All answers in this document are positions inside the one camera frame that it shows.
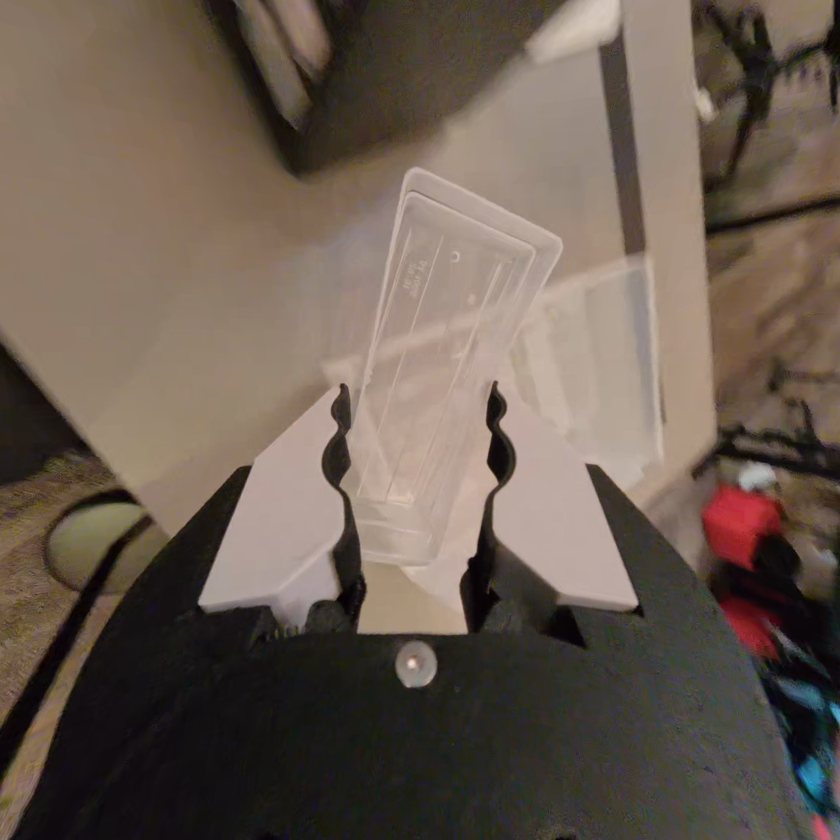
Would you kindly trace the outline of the round pale floor disc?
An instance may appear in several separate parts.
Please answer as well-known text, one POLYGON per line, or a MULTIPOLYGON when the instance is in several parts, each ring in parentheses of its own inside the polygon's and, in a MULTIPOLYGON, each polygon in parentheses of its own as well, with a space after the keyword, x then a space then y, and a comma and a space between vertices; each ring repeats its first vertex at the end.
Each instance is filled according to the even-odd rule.
POLYGON ((64 512, 45 539, 45 567, 66 588, 81 592, 110 549, 142 524, 145 511, 127 500, 89 500, 64 512))

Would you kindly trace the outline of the red tote bag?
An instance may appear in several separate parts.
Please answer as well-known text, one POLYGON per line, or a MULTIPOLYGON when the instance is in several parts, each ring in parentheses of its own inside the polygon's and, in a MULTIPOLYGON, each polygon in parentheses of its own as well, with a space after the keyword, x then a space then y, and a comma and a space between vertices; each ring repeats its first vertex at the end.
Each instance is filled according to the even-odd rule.
POLYGON ((760 571, 759 553, 767 538, 781 536, 781 507, 760 493, 720 483, 701 513, 707 545, 721 562, 724 582, 717 600, 740 645, 753 657, 778 662, 781 658, 773 630, 781 627, 781 601, 760 604, 768 594, 760 571))

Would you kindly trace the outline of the black office chair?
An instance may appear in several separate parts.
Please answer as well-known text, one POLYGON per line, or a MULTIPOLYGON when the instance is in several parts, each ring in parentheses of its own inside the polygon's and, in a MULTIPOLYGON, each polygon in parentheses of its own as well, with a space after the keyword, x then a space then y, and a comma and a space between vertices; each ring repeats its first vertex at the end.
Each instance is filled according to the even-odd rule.
POLYGON ((690 471, 698 480, 720 459, 755 463, 839 484, 839 446, 823 441, 816 432, 813 411, 802 399, 788 398, 786 405, 798 413, 800 423, 792 432, 776 428, 750 429, 741 423, 721 426, 717 441, 690 471))

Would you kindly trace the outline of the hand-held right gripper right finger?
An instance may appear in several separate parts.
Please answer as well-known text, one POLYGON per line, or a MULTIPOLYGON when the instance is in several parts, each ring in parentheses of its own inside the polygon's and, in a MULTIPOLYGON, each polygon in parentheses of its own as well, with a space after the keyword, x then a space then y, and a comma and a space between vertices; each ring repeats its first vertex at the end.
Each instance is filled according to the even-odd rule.
POLYGON ((495 480, 459 583, 470 634, 575 634, 574 608, 640 606, 588 465, 496 381, 486 408, 495 480))

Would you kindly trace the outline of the small clear plastic drawer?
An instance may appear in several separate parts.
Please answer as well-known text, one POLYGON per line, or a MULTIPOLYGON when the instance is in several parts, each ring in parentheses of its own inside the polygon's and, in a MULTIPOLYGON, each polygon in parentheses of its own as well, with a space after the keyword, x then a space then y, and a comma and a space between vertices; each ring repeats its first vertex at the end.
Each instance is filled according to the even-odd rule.
POLYGON ((405 174, 349 438, 363 561, 438 557, 490 388, 562 253, 544 227, 405 174))

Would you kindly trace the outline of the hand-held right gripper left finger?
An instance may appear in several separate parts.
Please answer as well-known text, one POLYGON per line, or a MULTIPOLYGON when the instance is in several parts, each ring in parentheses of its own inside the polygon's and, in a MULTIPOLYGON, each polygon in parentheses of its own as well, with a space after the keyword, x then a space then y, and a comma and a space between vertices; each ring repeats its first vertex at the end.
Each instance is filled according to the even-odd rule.
POLYGON ((336 385, 256 457, 198 598, 205 613, 266 607, 302 633, 327 612, 357 628, 365 581, 342 488, 351 423, 350 390, 336 385))

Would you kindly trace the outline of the black drawer cabinet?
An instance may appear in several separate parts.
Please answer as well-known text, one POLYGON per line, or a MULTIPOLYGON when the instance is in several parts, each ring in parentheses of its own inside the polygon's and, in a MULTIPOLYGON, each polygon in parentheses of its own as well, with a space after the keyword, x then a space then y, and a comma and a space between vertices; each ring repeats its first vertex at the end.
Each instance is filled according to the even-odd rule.
POLYGON ((300 131, 284 122, 239 31, 236 1, 201 2, 279 168, 323 172, 418 140, 510 67, 551 65, 615 38, 622 2, 314 1, 332 57, 300 131))

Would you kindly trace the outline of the large clear plastic drawer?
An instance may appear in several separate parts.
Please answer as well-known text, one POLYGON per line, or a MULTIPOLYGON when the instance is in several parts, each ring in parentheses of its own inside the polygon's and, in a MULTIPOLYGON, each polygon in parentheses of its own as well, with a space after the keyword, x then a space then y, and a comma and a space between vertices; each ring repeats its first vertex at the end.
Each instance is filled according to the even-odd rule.
MULTIPOLYGON (((433 419, 440 414, 444 384, 472 327, 478 323, 475 342, 482 341, 494 326, 492 312, 505 312, 511 271, 491 267, 475 289, 455 267, 420 286, 407 279, 416 297, 403 301, 403 292, 385 291, 372 384, 361 384, 368 350, 321 364, 325 380, 347 384, 354 403, 361 391, 370 397, 374 429, 396 376, 397 413, 382 427, 386 455, 403 439, 391 441, 392 428, 410 423, 421 405, 431 404, 433 419)), ((504 394, 515 392, 586 463, 628 489, 662 458, 655 338, 648 263, 635 255, 541 289, 491 372, 504 394)))

